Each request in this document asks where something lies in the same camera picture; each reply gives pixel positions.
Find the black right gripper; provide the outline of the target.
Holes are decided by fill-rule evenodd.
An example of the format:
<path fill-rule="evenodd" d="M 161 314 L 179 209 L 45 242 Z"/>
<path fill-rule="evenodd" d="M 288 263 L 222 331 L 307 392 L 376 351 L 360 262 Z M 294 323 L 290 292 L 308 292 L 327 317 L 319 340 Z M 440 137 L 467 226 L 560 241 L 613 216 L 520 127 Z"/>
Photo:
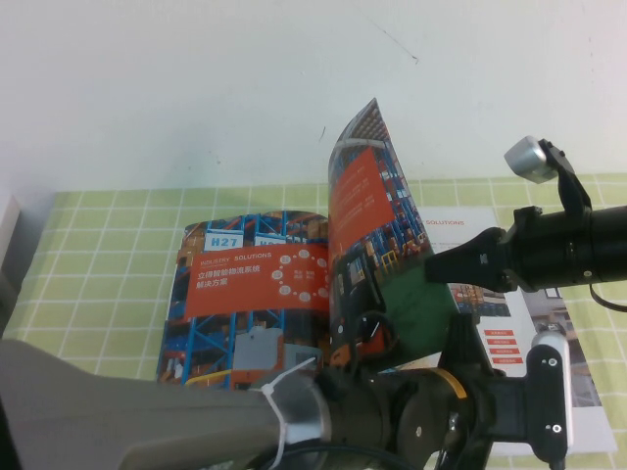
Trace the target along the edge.
<path fill-rule="evenodd" d="M 491 227 L 428 258 L 425 279 L 440 284 L 504 287 L 507 274 L 525 292 L 590 284 L 591 222 L 589 208 L 548 214 L 535 206 L 518 209 L 507 233 Z M 505 273 L 501 241 L 506 253 Z"/>

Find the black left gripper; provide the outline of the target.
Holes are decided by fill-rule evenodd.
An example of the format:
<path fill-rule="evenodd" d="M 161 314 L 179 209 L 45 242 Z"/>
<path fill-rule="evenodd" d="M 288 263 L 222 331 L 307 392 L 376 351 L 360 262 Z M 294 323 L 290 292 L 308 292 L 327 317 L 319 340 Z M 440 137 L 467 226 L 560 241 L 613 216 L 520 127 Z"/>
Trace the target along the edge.
<path fill-rule="evenodd" d="M 444 435 L 437 469 L 484 469 L 495 443 L 525 443 L 524 383 L 491 363 L 474 313 L 450 318 L 439 367 L 432 368 L 446 390 Z"/>

